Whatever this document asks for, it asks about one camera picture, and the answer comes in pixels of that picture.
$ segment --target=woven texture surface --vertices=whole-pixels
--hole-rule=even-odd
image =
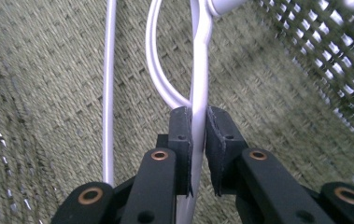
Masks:
[[[149,3],[118,2],[117,183],[136,173],[157,133],[167,131],[169,108],[146,67]],[[101,179],[105,15],[105,1],[0,0],[0,223],[49,223],[72,189]],[[163,70],[185,95],[189,17],[188,1],[168,0],[158,23]],[[229,111],[251,147],[271,150],[309,188],[354,183],[354,132],[334,113],[339,90],[319,85],[314,56],[294,60],[299,52],[273,17],[255,2],[215,20],[210,104]],[[214,196],[206,162],[198,197],[194,223],[239,222],[234,199]]]

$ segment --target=gray carpet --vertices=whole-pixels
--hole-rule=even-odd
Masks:
[[[115,61],[115,178],[133,176],[170,109],[145,58],[150,1],[119,1]],[[354,183],[354,132],[323,98],[314,65],[296,62],[257,3],[215,19],[211,105],[230,112],[251,147],[275,153],[303,185]],[[77,186],[101,179],[105,1],[0,0],[0,223],[49,223]],[[158,50],[189,94],[188,1],[164,1]],[[233,197],[216,198],[207,164],[194,223],[238,223]]]

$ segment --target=woven mat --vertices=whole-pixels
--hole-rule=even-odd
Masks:
[[[133,176],[169,108],[145,59],[150,1],[119,1],[115,61],[115,178]],[[256,4],[216,19],[211,105],[230,112],[251,147],[271,150],[309,188],[354,183],[354,133],[275,39]],[[77,186],[101,179],[106,2],[0,0],[0,223],[49,223]],[[164,1],[158,49],[164,72],[188,95],[188,1]],[[206,162],[194,223],[238,223],[233,197],[216,198]]]

